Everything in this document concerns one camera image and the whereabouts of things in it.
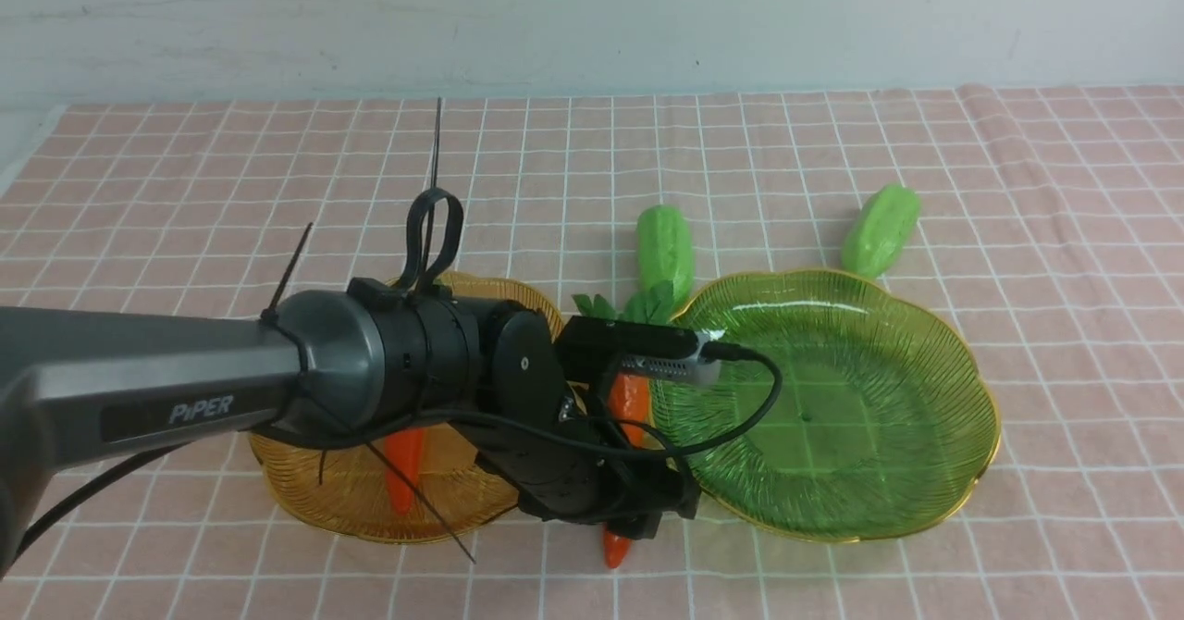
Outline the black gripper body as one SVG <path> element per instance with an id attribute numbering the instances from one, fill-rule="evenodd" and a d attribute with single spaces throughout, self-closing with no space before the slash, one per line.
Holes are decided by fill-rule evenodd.
<path id="1" fill-rule="evenodd" d="M 673 440 L 645 416 L 584 412 L 573 396 L 528 398 L 458 412 L 453 426 L 478 463 L 517 490 L 538 519 L 607 527 L 628 540 L 652 540 L 667 514 L 697 517 L 702 490 Z"/>

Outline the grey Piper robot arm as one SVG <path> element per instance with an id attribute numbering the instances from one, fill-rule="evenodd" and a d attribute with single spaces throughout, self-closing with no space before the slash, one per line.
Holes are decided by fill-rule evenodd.
<path id="1" fill-rule="evenodd" d="M 234 431 L 334 451 L 448 424 L 525 514 L 651 540 L 665 514 L 697 514 L 697 482 L 673 448 L 631 447 L 596 399 L 630 351 L 697 349 L 613 322 L 554 334 L 525 301 L 375 279 L 257 319 L 4 306 L 4 570 L 77 505 L 36 519 L 56 473 L 122 456 L 123 477 Z"/>

